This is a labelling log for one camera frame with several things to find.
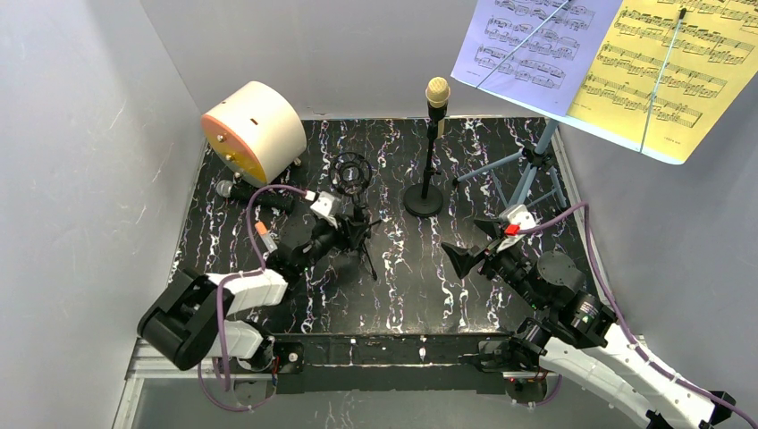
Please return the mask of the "black tripod microphone stand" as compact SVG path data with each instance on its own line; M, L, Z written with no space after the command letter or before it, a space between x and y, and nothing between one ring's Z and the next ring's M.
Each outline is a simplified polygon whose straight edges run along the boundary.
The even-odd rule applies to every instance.
M368 212L367 204L364 198L364 194L373 178L372 165L359 153L352 151L345 151L339 153L331 162L328 174L329 182L335 190L342 197L345 197L351 206L350 214L337 214L338 215L352 215L361 212L366 220L370 223L370 231L372 228L382 222L381 219L371 221L371 216ZM377 272L374 268L371 256L367 251L355 251L359 256L366 257L366 261L369 264L372 278L376 281L378 279Z

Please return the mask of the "beige microphone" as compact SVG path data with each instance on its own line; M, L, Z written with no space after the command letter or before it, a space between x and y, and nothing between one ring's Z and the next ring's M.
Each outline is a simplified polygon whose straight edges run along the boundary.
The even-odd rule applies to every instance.
M432 184L432 178L437 174L433 158L435 141L443 134L450 95L450 85L444 77L434 77L429 80L425 89L429 123L423 179L420 183L406 188L403 194L405 209L418 218L433 217L442 211L442 192Z

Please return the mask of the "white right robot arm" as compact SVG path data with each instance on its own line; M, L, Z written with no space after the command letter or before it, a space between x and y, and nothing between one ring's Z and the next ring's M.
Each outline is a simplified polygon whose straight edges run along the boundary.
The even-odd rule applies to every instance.
M519 364L557 372L643 428L713 428L736 414L729 394L693 385L626 333L617 312L585 291L585 274L566 254L524 256L517 244L541 229L531 214L477 225L493 238L486 247L443 243L442 249L459 278L476 268L488 279L504 280L540 311L510 335L505 347Z

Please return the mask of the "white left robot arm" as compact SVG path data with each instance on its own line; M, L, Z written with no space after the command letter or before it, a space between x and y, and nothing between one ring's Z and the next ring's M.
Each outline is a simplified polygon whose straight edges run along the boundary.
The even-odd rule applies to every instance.
M141 317L137 334L180 370L212 358L219 365L237 359L263 372L276 360L274 336L261 324L232 315L279 305L333 251L366 253L373 227L365 215L337 214L331 222L317 220L309 239L297 247L279 245L263 270L217 274L184 268Z

